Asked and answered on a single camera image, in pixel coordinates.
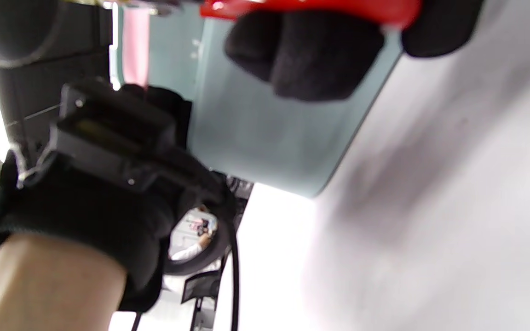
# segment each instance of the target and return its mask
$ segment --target skin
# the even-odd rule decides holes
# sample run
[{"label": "skin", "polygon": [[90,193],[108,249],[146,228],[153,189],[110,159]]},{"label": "skin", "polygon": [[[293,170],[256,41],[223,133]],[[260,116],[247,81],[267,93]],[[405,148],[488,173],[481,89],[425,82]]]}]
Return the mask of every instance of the skin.
[{"label": "skin", "polygon": [[85,245],[12,235],[0,247],[0,331],[107,331],[126,274]]}]

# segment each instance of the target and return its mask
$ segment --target gloved hand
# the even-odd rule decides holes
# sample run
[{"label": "gloved hand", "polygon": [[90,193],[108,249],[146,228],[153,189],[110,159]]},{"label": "gloved hand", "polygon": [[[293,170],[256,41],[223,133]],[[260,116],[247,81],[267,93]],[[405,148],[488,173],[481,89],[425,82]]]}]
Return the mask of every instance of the gloved hand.
[{"label": "gloved hand", "polygon": [[16,155],[9,152],[0,163],[0,244],[12,233],[28,232],[94,247],[128,270],[121,309],[151,308],[179,192],[132,193],[70,167],[65,158],[49,154],[21,189]]},{"label": "gloved hand", "polygon": [[[429,58],[458,50],[473,35],[483,2],[423,0],[402,32],[404,51]],[[238,19],[225,52],[278,96],[333,101],[355,92],[383,44],[379,25],[344,13],[256,11]]]}]

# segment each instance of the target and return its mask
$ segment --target white surface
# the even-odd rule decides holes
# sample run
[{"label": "white surface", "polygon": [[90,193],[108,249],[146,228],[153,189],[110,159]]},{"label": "white surface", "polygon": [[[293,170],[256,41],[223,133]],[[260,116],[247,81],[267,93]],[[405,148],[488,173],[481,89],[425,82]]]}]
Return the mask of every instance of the white surface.
[{"label": "white surface", "polygon": [[[138,331],[188,331],[191,327],[196,301],[180,304],[181,297],[162,291],[159,300],[146,314],[143,314]],[[135,314],[117,312],[112,316],[109,331],[130,331]]]},{"label": "white surface", "polygon": [[255,187],[240,330],[530,331],[530,1],[488,2],[457,54],[403,58],[307,205]]}]

